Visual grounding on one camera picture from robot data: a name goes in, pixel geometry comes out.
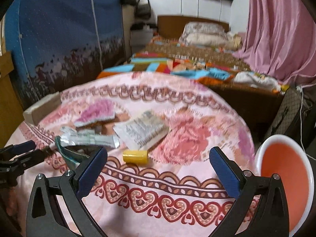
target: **white pillow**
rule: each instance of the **white pillow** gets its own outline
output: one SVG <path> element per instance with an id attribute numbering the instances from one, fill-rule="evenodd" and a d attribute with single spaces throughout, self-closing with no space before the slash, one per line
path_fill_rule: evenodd
<path id="1" fill-rule="evenodd" d="M 187 44 L 203 45 L 203 46 L 218 46 L 227 44 L 228 40 L 221 35 L 210 35 L 202 33 L 192 33 L 186 38 Z"/>

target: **blue wardrobe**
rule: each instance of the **blue wardrobe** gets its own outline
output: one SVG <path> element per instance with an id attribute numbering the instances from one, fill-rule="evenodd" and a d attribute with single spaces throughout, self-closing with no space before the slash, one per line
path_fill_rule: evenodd
<path id="1" fill-rule="evenodd" d="M 24 108 L 124 60 L 119 0 L 15 0 L 4 31 Z"/>

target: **gray handbag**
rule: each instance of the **gray handbag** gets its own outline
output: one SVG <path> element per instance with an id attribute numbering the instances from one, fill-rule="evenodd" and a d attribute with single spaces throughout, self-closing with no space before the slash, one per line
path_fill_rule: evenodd
<path id="1" fill-rule="evenodd" d="M 149 20 L 151 18 L 151 5 L 149 0 L 146 4 L 139 4 L 138 0 L 135 10 L 135 17 L 142 20 Z"/>

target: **heart pattern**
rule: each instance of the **heart pattern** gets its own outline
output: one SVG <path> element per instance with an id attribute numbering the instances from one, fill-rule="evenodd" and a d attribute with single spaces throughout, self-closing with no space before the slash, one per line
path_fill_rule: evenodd
<path id="1" fill-rule="evenodd" d="M 187 199 L 173 199 L 169 195 L 159 196 L 154 191 L 144 192 L 140 188 L 130 188 L 126 184 L 117 184 L 114 180 L 104 180 L 93 188 L 93 192 L 99 193 L 104 190 L 104 196 L 110 204 L 117 203 L 120 207 L 129 208 L 136 213 L 147 212 L 148 216 L 161 218 L 161 215 L 170 223 L 181 221 L 182 224 L 194 225 L 196 222 L 207 227 L 211 224 L 218 225 L 233 202 L 226 201 L 224 204 L 218 202 L 208 202 L 205 204 L 201 200 L 189 202 Z M 258 200 L 254 199 L 249 212 L 244 220 L 250 221 Z"/>

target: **floral pillow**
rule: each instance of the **floral pillow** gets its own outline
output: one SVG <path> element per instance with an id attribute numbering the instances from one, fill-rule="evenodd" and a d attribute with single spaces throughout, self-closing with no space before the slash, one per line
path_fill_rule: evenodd
<path id="1" fill-rule="evenodd" d="M 224 28 L 216 23 L 189 22 L 185 25 L 183 34 L 180 37 L 179 42 L 188 45 L 186 39 L 189 34 L 193 33 L 217 34 L 225 36 Z"/>

